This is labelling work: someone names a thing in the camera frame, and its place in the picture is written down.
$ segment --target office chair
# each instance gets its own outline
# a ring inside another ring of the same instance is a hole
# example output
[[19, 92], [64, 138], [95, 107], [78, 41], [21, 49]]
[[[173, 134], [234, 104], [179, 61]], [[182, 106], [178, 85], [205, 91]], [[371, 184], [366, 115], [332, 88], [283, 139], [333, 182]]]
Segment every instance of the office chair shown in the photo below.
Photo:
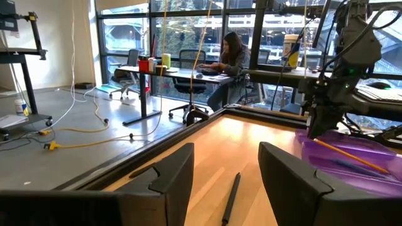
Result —
[[[180, 50], [179, 53], [179, 61], [180, 61], [180, 68], [187, 68], [187, 69], [192, 69], [194, 66], [194, 61], [197, 57], [198, 50]], [[205, 63], [207, 54], [205, 51], [201, 50], [200, 56], [198, 58], [197, 64]], [[203, 109], [205, 113], [208, 114], [208, 110], [205, 107], [201, 107], [198, 105], [193, 105], [193, 95], [194, 94], [202, 94], [205, 92], [207, 89], [206, 83], [205, 82], [194, 82], [193, 81], [193, 90], [190, 90], [190, 79], [188, 78], [172, 78], [173, 83], [175, 84], [175, 88], [179, 93], [182, 94], [190, 94], [190, 101], [188, 104], [183, 105], [181, 107], [176, 107], [174, 109], [169, 110], [169, 117], [173, 117], [173, 113], [171, 113], [174, 110], [179, 110], [183, 109], [184, 115], [183, 115], [183, 123], [186, 124], [186, 118], [187, 114], [194, 109], [200, 110]]]
[[[139, 50], [129, 50], [128, 52], [128, 59], [127, 59], [127, 64], [121, 64], [121, 63], [116, 63], [112, 64], [114, 66], [137, 66], [138, 63], [138, 55], [139, 55]], [[121, 97], [120, 100], [123, 100], [123, 94], [126, 93], [128, 95], [128, 92], [135, 92], [139, 94], [139, 91], [133, 90], [130, 88], [132, 85], [137, 84], [137, 80], [139, 80], [138, 75], [136, 73], [128, 73], [128, 72], [121, 72], [121, 71], [115, 71], [114, 75], [111, 77], [113, 82], [118, 83], [119, 85], [122, 86], [121, 89], [112, 91], [109, 94], [110, 98], [113, 98], [113, 93], [115, 92], [121, 92]]]

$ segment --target white bottle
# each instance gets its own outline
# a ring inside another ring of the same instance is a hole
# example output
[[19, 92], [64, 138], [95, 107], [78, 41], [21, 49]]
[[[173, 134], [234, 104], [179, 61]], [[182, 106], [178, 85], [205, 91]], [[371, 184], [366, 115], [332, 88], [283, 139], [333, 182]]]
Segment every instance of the white bottle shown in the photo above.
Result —
[[155, 58], [151, 57], [148, 59], [148, 64], [149, 64], [149, 72], [154, 72], [155, 71]]

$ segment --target long dark hair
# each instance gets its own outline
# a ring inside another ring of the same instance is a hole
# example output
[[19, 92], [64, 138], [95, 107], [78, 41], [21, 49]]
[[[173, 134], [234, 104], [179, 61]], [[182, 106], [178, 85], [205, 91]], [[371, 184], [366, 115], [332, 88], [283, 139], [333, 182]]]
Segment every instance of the long dark hair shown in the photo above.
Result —
[[224, 40], [229, 44], [229, 52], [223, 52], [220, 59], [222, 63], [235, 65], [237, 56], [244, 50], [248, 51], [248, 47], [242, 43], [240, 36], [235, 32], [225, 35]]

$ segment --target purple tray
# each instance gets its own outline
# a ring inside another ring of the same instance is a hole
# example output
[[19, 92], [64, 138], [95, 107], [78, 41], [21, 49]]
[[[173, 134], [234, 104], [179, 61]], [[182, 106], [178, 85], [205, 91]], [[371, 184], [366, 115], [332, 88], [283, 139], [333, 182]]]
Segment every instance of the purple tray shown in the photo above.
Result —
[[327, 132], [323, 136], [320, 136], [319, 139], [347, 153], [376, 164], [388, 170], [391, 174], [384, 175], [388, 177], [388, 179], [384, 179], [362, 175], [345, 166], [340, 166], [336, 164], [334, 160], [339, 159], [347, 161], [356, 166], [377, 172], [356, 160], [350, 159], [343, 154], [339, 154], [336, 151], [323, 147], [308, 139], [306, 137], [306, 131], [297, 130], [296, 141], [301, 147], [302, 160], [369, 193], [375, 193], [381, 196], [402, 196], [401, 156], [398, 156], [395, 152], [390, 151], [385, 146], [374, 141], [349, 137], [337, 132]]

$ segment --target white wall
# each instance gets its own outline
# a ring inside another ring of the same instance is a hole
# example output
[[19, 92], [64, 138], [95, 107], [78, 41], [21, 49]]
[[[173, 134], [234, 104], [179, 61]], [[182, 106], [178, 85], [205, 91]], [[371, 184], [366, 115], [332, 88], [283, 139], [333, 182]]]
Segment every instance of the white wall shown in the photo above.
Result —
[[[95, 41], [90, 40], [89, 32], [85, 29], [89, 24], [91, 13], [90, 2], [87, 0], [14, 0], [18, 14], [28, 14], [34, 11], [38, 15], [38, 29], [43, 49], [48, 50], [46, 60], [39, 60], [38, 56], [27, 56], [28, 68], [34, 89], [59, 87], [70, 85], [72, 82], [71, 56], [72, 56], [72, 6], [75, 10], [75, 82], [91, 82], [94, 71], [91, 63], [92, 45], [97, 51], [97, 36]], [[92, 20], [92, 34], [96, 34], [95, 19]], [[29, 22], [19, 20], [19, 38], [11, 36], [6, 31], [9, 48], [36, 48], [32, 29]], [[98, 61], [98, 77], [100, 79], [100, 67]], [[13, 78], [8, 69], [9, 65], [0, 65], [2, 82], [0, 86], [13, 89]], [[23, 73], [20, 65], [14, 64], [18, 81], [24, 89]]]

